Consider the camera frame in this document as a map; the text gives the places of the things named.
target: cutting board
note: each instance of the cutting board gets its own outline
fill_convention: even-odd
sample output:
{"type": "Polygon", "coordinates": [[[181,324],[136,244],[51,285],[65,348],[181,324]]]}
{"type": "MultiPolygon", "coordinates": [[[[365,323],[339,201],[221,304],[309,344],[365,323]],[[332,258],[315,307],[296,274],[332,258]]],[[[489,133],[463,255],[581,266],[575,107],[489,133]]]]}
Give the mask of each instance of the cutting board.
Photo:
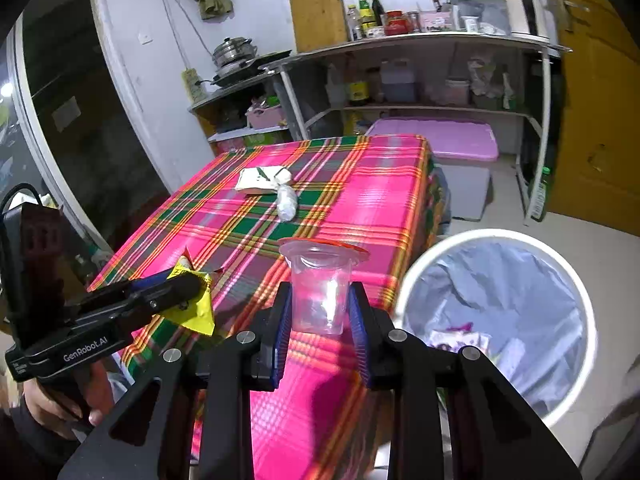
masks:
{"type": "Polygon", "coordinates": [[[289,0],[298,52],[349,40],[342,0],[289,0]]]}

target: white wall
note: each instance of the white wall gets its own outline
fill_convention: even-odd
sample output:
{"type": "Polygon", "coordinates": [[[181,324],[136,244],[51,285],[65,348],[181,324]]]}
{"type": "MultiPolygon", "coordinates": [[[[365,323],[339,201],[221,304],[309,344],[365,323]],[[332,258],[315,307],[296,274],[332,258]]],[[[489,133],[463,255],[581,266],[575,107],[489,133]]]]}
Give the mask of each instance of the white wall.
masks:
{"type": "MultiPolygon", "coordinates": [[[[180,79],[184,65],[161,0],[106,1],[123,64],[130,74],[144,118],[150,123],[149,139],[146,143],[143,140],[143,145],[156,142],[156,167],[165,168],[167,174],[173,171],[176,176],[172,180],[183,182],[207,162],[209,152],[204,147],[204,136],[196,119],[186,110],[189,100],[180,79]],[[140,45],[140,33],[149,35],[153,41],[140,45]]],[[[203,78],[213,76],[216,68],[209,54],[178,5],[173,0],[167,1],[190,65],[203,78]]],[[[232,0],[234,11],[231,14],[208,22],[200,19],[194,0],[179,1],[210,51],[224,38],[235,36],[253,38],[259,54],[295,51],[289,0],[232,0]]],[[[345,4],[356,2],[344,1],[345,4]]],[[[433,9],[431,0],[381,1],[386,10],[415,9],[417,5],[423,10],[433,9]]],[[[512,151],[512,146],[505,151],[512,151]]]]}

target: stainless steel pot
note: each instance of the stainless steel pot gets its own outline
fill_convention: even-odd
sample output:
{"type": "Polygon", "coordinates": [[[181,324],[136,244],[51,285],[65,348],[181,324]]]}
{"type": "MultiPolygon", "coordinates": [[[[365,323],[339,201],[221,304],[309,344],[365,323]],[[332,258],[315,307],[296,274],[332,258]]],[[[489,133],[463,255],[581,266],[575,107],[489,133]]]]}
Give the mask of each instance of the stainless steel pot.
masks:
{"type": "Polygon", "coordinates": [[[234,61],[253,59],[258,49],[251,41],[247,38],[225,38],[213,51],[213,63],[222,68],[234,61]]]}

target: wooden door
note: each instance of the wooden door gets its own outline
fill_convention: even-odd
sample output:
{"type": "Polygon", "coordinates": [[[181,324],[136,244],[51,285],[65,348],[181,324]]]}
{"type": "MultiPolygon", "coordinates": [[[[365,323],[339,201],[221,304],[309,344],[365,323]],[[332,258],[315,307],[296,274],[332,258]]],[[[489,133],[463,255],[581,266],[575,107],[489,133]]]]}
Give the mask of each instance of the wooden door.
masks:
{"type": "Polygon", "coordinates": [[[640,235],[640,49],[608,0],[549,0],[566,105],[549,210],[640,235]]]}

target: yellow wrapper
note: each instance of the yellow wrapper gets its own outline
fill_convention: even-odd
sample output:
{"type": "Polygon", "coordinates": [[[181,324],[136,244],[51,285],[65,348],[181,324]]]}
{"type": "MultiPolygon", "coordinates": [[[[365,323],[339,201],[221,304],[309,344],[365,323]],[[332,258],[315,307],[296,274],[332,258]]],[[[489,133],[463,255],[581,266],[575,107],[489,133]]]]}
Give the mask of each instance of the yellow wrapper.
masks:
{"type": "Polygon", "coordinates": [[[180,307],[180,305],[172,306],[163,311],[161,315],[175,324],[210,336],[213,334],[213,328],[215,327],[211,311],[211,277],[206,272],[187,269],[178,262],[167,279],[183,272],[195,274],[206,286],[200,289],[199,296],[187,302],[187,308],[180,307]]]}

